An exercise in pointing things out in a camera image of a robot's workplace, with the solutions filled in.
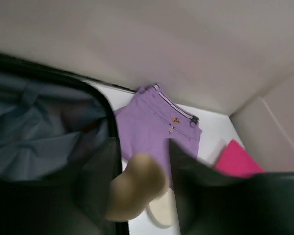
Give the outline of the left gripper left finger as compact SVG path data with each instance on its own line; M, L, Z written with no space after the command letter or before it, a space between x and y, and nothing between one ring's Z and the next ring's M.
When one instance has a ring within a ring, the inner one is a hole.
M110 183L118 175L117 138L108 138L85 158L77 175L73 198L82 213L97 228L98 235L115 235L116 225L105 218Z

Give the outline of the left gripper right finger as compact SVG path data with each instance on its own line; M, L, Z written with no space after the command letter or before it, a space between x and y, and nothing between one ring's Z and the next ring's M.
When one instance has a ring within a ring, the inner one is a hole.
M219 173L168 141L183 235L294 235L294 172Z

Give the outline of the pink and teal kids suitcase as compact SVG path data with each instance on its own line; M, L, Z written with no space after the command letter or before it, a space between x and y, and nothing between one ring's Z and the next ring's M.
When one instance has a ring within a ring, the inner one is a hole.
M106 97L83 76L0 53L0 235L97 235L73 192L108 138L120 175Z

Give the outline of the pink cloth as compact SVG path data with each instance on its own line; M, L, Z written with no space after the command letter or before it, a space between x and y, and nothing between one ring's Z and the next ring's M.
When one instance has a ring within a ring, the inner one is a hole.
M252 175L264 173L249 153L234 139L222 151L213 169L239 178L249 178Z

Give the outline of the purple shorts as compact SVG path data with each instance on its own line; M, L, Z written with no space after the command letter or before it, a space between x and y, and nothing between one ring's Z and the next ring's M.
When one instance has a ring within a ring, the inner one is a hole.
M141 87L130 103L115 111L122 157L150 154L172 176L169 138L175 139L194 158L198 156L202 130L199 118L167 97L159 84Z

